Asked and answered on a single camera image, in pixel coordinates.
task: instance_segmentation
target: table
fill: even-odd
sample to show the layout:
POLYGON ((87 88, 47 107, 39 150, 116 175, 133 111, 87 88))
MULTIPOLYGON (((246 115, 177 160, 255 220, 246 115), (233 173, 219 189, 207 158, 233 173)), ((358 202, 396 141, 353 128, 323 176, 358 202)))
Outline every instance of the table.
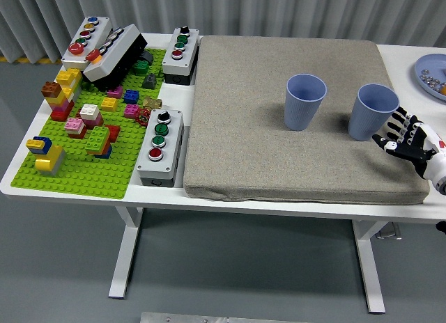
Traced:
MULTIPOLYGON (((144 34, 144 37, 149 47, 159 49, 165 49, 171 38, 170 35, 166 34, 144 34)), ((446 122, 444 120, 446 117, 446 104, 424 91, 417 84, 413 72, 413 66, 419 57, 433 53, 446 54, 446 49, 392 45, 379 45, 378 48, 394 89, 400 97, 401 105, 407 110, 416 113, 420 120, 430 124, 440 136, 446 136, 446 122)), ((370 313, 385 312, 370 238, 388 222, 437 223, 446 220, 446 196, 441 196, 433 187, 431 187, 431 191, 422 205, 407 206, 276 203, 268 201, 229 203, 189 198, 183 188, 182 178, 187 135, 194 104, 194 86, 163 84, 159 98, 163 100, 163 108, 178 109, 183 112, 185 124, 184 143, 174 188, 142 186, 135 170, 130 179, 128 190, 121 200, 11 187, 10 183, 28 153, 28 149, 25 146, 26 140, 32 139, 40 132, 50 115, 50 107, 45 101, 40 106, 0 183, 0 190, 9 198, 42 202, 110 205, 117 209, 125 222, 125 230, 109 291, 109 297, 111 298, 122 299, 125 296, 143 208, 352 220, 370 313)))

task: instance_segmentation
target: metal plate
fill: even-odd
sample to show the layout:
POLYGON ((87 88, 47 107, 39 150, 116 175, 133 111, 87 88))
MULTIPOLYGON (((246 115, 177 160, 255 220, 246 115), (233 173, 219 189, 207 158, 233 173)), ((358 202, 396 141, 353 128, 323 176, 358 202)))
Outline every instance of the metal plate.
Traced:
POLYGON ((141 315, 141 323, 285 323, 285 321, 145 312, 141 315))
POLYGON ((422 71, 427 69, 429 71, 428 75, 433 77, 433 79, 438 79, 440 83, 446 82, 446 55, 443 54, 429 54, 418 59, 415 64, 415 78, 418 84, 426 90, 428 93, 434 97, 446 101, 446 95, 442 95, 425 84, 420 76, 422 71))

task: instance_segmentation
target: red button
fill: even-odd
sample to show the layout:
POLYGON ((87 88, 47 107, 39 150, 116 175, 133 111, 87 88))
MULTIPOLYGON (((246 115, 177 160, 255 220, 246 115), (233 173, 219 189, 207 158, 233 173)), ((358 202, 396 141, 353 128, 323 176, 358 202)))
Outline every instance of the red button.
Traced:
POLYGON ((81 33, 79 33, 79 36, 83 39, 91 38, 91 34, 89 31, 82 31, 81 33))
POLYGON ((172 52, 172 58, 174 59, 174 60, 179 60, 179 59, 181 59, 183 57, 183 52, 181 51, 181 50, 174 50, 173 52, 172 52))
POLYGON ((68 51, 73 55, 79 55, 84 52, 84 46, 80 43, 75 42, 68 46, 68 51))
POLYGON ((155 162, 161 160, 161 158, 162 158, 162 151, 161 151, 161 149, 159 149, 159 148, 150 149, 149 152, 148 152, 148 158, 151 161, 155 161, 155 162))
POLYGON ((89 52, 85 58, 90 62, 93 62, 95 59, 99 57, 99 55, 100 55, 99 49, 96 48, 93 49, 91 52, 89 52))

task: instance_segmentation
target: plate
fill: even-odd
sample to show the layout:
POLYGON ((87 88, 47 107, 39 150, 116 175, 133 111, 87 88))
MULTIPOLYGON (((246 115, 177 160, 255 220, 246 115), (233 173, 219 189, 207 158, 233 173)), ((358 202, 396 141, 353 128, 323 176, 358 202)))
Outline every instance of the plate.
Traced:
POLYGON ((443 54, 429 54, 421 57, 415 64, 415 77, 421 87, 432 94, 434 97, 446 101, 446 95, 442 95, 439 92, 431 89, 427 84, 425 84, 420 76, 423 70, 428 70, 427 76, 433 77, 433 79, 438 79, 440 83, 446 82, 446 55, 443 54))

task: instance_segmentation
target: blue cup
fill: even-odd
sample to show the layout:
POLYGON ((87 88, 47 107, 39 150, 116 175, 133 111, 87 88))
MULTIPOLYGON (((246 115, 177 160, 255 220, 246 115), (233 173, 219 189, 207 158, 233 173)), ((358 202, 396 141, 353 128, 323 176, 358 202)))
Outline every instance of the blue cup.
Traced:
POLYGON ((304 130, 312 121, 327 86, 312 74, 297 74, 286 82, 285 125, 296 131, 304 130))
POLYGON ((368 141, 399 107, 397 94, 387 86, 366 84, 357 92, 348 134, 358 141, 368 141))

